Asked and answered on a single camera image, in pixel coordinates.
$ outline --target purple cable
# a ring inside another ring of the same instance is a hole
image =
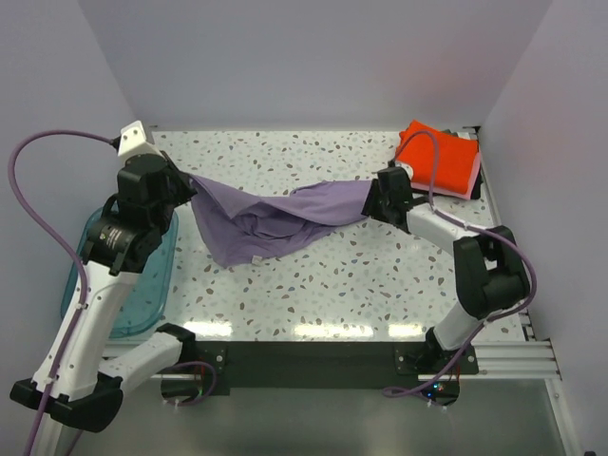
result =
[[[29,214],[30,217],[34,219],[36,223],[38,223],[43,230],[50,234],[50,236],[55,239],[59,245],[67,252],[69,257],[72,259],[76,268],[78,269],[78,276],[80,278],[80,297],[78,302],[80,304],[86,303],[86,295],[88,291],[88,281],[86,280],[86,271],[83,266],[83,262],[80,260],[80,257],[74,249],[70,247],[65,239],[59,235],[48,223],[46,223],[40,215],[29,205],[26,198],[21,193],[21,189],[19,188],[19,184],[17,183],[17,177],[15,174],[15,165],[17,163],[17,157],[21,154],[21,151],[30,143],[39,140],[40,138],[44,138],[47,136],[59,136],[59,135],[69,135],[69,136],[80,136],[82,138],[89,138],[91,140],[101,141],[102,143],[111,144],[111,140],[108,138],[104,138],[101,136],[93,135],[91,133],[85,133],[82,131],[74,131],[74,130],[49,130],[42,131],[40,133],[36,133],[35,135],[31,135],[28,138],[25,138],[21,142],[19,142],[9,157],[9,183],[10,188],[12,189],[12,193],[14,193],[19,204],[25,209],[25,211]],[[55,354],[55,359],[50,366],[50,371],[48,373],[48,378],[55,378],[57,375],[57,370],[59,369],[59,363],[61,362],[61,358],[66,351],[67,343],[69,342],[70,337],[74,333],[74,329],[76,328],[76,324],[78,323],[78,319],[80,318],[80,314],[82,309],[77,309],[71,320],[69,321],[69,325],[67,326],[66,333],[64,338],[61,340],[59,347],[57,348],[57,352]],[[42,398],[40,399],[40,404],[38,409],[36,410],[36,416],[34,417],[34,422],[31,426],[31,431],[29,432],[28,440],[26,441],[26,447],[24,449],[23,454],[29,456],[31,454],[31,450],[33,449],[34,442],[36,441],[36,434],[40,428],[42,423],[42,418],[45,414],[45,410],[47,408],[48,398],[50,396],[50,391],[52,390],[52,383],[48,383],[45,386],[45,390],[42,393]]]
[[[211,371],[211,375],[213,376],[213,379],[211,380],[211,386],[207,389],[207,391],[205,393],[203,393],[196,399],[193,399],[192,401],[189,401],[189,402],[167,401],[169,404],[172,404],[174,406],[177,404],[178,407],[195,406],[196,404],[200,404],[202,401],[204,401],[207,397],[209,397],[209,394],[211,394],[213,392],[214,388],[216,387],[216,383],[218,382],[218,373],[216,372],[215,368],[213,366],[211,366],[209,363],[205,363],[204,361],[189,361],[187,363],[176,364],[175,366],[171,366],[169,369],[190,368],[192,366],[201,366],[202,368],[206,368],[209,371]]]
[[[502,242],[508,248],[513,250],[513,252],[515,252],[522,259],[522,262],[525,265],[525,268],[527,269],[528,274],[530,275],[530,294],[525,298],[523,303],[520,304],[519,306],[511,309],[510,311],[506,311],[506,312],[503,312],[503,313],[500,313],[500,314],[494,315],[494,316],[489,316],[486,319],[486,321],[491,323],[492,321],[496,321],[498,319],[505,318],[506,316],[510,316],[512,314],[516,314],[517,312],[522,311],[523,309],[525,309],[526,307],[528,307],[530,305],[530,302],[532,302],[532,299],[534,299],[534,296],[536,295],[536,291],[537,291],[536,271],[534,270],[534,267],[532,266],[530,259],[525,255],[525,253],[522,251],[522,249],[520,249],[517,245],[515,245],[509,239],[502,237],[500,235],[497,235],[496,233],[492,233],[491,231],[487,231],[483,228],[467,225],[466,223],[462,222],[461,220],[451,216],[450,214],[446,214],[445,212],[442,212],[441,210],[439,210],[438,208],[435,207],[435,204],[433,201],[433,189],[435,186],[435,177],[437,175],[437,167],[439,165],[439,144],[437,143],[437,139],[430,131],[420,130],[420,131],[413,133],[404,142],[403,146],[399,149],[399,151],[405,149],[406,146],[408,145],[408,143],[418,135],[427,135],[428,137],[430,137],[430,139],[433,142],[433,149],[434,149],[433,169],[432,169],[432,172],[430,175],[430,184],[428,186],[428,204],[430,204],[430,207],[433,210],[433,212],[435,214],[437,214],[443,220],[448,221],[460,228],[464,228],[468,231],[472,231],[473,233],[477,233],[477,234],[480,234],[483,236],[488,236],[490,238],[493,238],[493,239],[496,239],[496,240]],[[484,322],[481,321],[479,326],[475,330],[473,330],[473,332],[470,334],[470,336],[463,343],[463,346],[454,353],[454,355],[451,357],[449,362],[444,366],[444,368],[439,370],[439,372],[437,372],[435,374],[435,376],[433,378],[431,378],[430,380],[428,380],[427,382],[425,382],[422,385],[419,385],[413,389],[405,389],[402,387],[386,387],[386,388],[382,389],[382,394],[384,394],[386,397],[404,397],[404,396],[410,396],[412,394],[418,394],[422,390],[425,390],[426,388],[432,386],[433,383],[435,383],[437,380],[439,380],[443,375],[448,373],[454,367],[454,365],[458,362],[458,360],[463,355],[465,350],[468,348],[468,346],[470,345],[472,340],[475,338],[475,336],[477,334],[479,334],[481,332],[481,330],[483,328],[484,328]]]

